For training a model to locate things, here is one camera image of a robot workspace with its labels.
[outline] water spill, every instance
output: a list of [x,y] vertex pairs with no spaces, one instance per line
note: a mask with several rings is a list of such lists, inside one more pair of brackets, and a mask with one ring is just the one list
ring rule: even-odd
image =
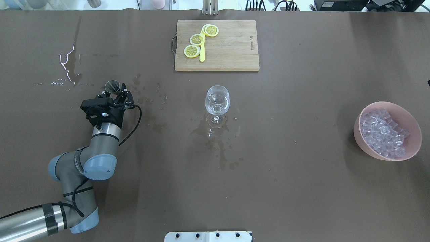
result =
[[163,129],[167,126],[166,123],[158,123],[158,124],[153,124],[152,126],[152,130],[154,130],[157,133],[162,133]]
[[234,163],[230,163],[230,170],[234,170],[239,166],[239,162],[235,161]]
[[140,77],[141,76],[142,76],[141,74],[137,74],[135,76],[135,78],[133,79],[133,83],[136,84],[136,85],[139,85],[140,84]]
[[167,104],[167,95],[166,95],[166,94],[164,94],[163,102],[161,103],[161,105],[163,105],[163,107],[161,107],[160,109],[161,109],[161,110],[166,109],[166,106],[164,106],[164,105],[166,105],[166,104]]
[[146,128],[152,128],[157,133],[162,133],[164,129],[167,127],[166,123],[156,123],[155,120],[157,117],[151,114],[149,109],[145,109],[143,112],[145,115],[142,116],[142,123]]
[[76,41],[78,39],[78,34],[79,34],[79,28],[80,28],[80,22],[81,22],[81,16],[79,17],[78,20],[78,24],[76,27],[76,32],[75,32],[75,37],[73,40],[73,46],[72,46],[72,50],[66,54],[65,56],[65,62],[62,61],[62,56],[63,56],[63,52],[61,52],[60,54],[60,63],[63,66],[64,70],[66,71],[66,76],[69,79],[69,81],[73,84],[73,86],[75,86],[75,84],[77,82],[79,82],[82,79],[82,74],[78,73],[75,74],[74,70],[75,70],[75,62],[76,62]]
[[220,168],[221,170],[224,170],[226,168],[228,160],[225,156],[226,148],[224,146],[224,142],[222,141],[222,134],[224,133],[224,131],[229,130],[228,125],[227,123],[225,123],[220,128],[212,128],[209,126],[206,120],[208,115],[209,113],[205,114],[204,118],[200,120],[197,129],[193,130],[190,135],[192,136],[196,134],[198,136],[206,138],[207,141],[204,143],[204,145],[207,147],[207,149],[215,152],[219,151]]

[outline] lemon slice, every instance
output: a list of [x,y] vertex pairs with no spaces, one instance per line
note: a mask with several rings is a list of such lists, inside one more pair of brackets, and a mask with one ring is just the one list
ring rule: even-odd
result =
[[202,34],[194,34],[190,38],[190,43],[195,45],[195,46],[201,45],[203,43],[203,35]]
[[206,28],[206,26],[208,26],[208,25],[210,25],[210,24],[203,25],[203,27],[202,27],[202,32],[203,32],[203,33],[205,33],[205,34],[206,34],[205,28]]
[[217,35],[218,35],[219,29],[218,29],[218,27],[217,27],[216,25],[207,25],[207,26],[205,27],[205,30],[204,30],[203,32],[204,32],[207,36],[214,37],[214,36],[217,36]]
[[191,45],[185,47],[184,54],[188,58],[197,57],[200,54],[200,47],[191,44]]

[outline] glass base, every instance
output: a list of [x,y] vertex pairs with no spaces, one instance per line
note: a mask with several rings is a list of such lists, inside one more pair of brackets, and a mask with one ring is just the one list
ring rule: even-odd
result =
[[216,128],[216,129],[221,128],[225,124],[226,120],[227,120],[227,118],[225,117],[225,115],[211,115],[211,114],[209,114],[206,117],[206,121],[208,122],[208,125],[212,128]]

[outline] metal bracket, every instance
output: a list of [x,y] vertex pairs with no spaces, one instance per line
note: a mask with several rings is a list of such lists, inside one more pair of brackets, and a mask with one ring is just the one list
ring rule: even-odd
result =
[[169,232],[164,242],[252,242],[251,231]]
[[218,0],[203,0],[203,15],[218,15]]

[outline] black electronic device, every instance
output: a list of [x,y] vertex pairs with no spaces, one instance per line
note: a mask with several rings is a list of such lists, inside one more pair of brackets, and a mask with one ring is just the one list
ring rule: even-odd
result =
[[424,0],[370,0],[366,5],[372,12],[415,12]]
[[317,11],[361,11],[369,0],[315,0]]

